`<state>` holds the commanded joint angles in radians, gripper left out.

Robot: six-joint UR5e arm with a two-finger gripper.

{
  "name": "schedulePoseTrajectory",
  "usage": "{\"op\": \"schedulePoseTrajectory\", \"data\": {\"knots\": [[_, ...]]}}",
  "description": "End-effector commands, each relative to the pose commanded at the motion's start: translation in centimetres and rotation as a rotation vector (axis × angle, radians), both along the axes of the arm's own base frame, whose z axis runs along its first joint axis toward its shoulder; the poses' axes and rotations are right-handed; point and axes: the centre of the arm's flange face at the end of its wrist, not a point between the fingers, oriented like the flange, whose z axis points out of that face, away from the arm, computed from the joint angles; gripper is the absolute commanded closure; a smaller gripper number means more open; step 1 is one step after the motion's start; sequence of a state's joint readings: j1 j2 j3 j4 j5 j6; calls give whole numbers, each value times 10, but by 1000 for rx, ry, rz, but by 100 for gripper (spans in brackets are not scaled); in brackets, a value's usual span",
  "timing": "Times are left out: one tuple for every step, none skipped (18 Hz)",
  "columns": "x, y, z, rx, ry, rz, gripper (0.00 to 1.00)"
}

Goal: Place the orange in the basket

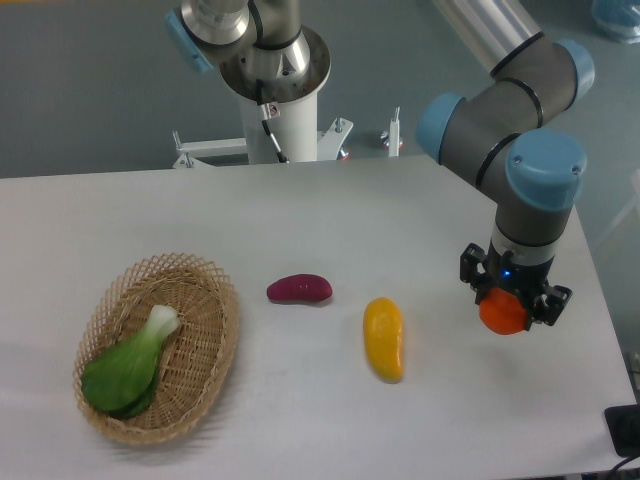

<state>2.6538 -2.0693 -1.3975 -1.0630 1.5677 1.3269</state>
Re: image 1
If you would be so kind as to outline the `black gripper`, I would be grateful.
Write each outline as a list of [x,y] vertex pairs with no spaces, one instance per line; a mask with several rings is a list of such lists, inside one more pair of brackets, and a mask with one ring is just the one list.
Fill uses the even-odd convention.
[[487,255],[481,247],[470,243],[460,255],[460,280],[475,293],[476,305],[494,288],[522,300],[526,312],[526,331],[534,324],[553,326],[570,301],[573,291],[562,285],[548,283],[551,259],[535,265],[520,265],[513,262],[514,258],[511,251],[500,255],[493,244],[490,244]]

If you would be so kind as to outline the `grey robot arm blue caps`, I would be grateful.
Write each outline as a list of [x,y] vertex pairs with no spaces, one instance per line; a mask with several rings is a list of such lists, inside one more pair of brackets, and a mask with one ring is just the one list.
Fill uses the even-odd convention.
[[[517,1],[441,1],[438,9],[492,78],[473,98],[438,96],[416,128],[429,157],[497,207],[489,246],[465,248],[460,278],[493,332],[553,325],[572,292],[548,273],[587,157],[548,123],[591,88],[593,60],[573,41],[548,40]],[[297,2],[184,1],[165,24],[194,70],[219,69],[238,96],[251,163],[338,157],[349,127],[340,119],[317,129],[331,60]]]

